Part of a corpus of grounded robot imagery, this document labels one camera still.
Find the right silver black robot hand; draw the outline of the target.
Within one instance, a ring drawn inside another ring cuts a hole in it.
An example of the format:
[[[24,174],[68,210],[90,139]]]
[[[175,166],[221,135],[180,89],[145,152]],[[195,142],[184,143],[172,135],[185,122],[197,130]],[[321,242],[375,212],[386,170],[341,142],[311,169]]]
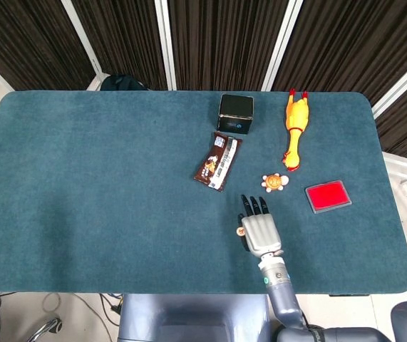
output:
[[[264,198],[241,195],[241,199],[245,214],[238,214],[237,235],[244,248],[260,259],[283,254],[279,232]]]

